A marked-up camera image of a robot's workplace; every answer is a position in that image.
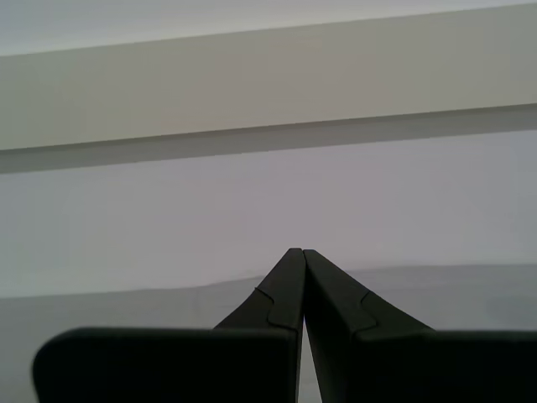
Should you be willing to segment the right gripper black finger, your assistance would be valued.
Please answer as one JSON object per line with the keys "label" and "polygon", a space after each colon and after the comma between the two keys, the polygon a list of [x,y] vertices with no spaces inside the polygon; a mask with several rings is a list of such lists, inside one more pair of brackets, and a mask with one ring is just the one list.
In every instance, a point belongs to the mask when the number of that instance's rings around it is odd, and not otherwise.
{"label": "right gripper black finger", "polygon": [[79,328],[36,353],[41,402],[295,402],[304,254],[288,250],[211,329]]}
{"label": "right gripper black finger", "polygon": [[535,332],[438,331],[313,249],[305,325],[324,402],[534,402]]}

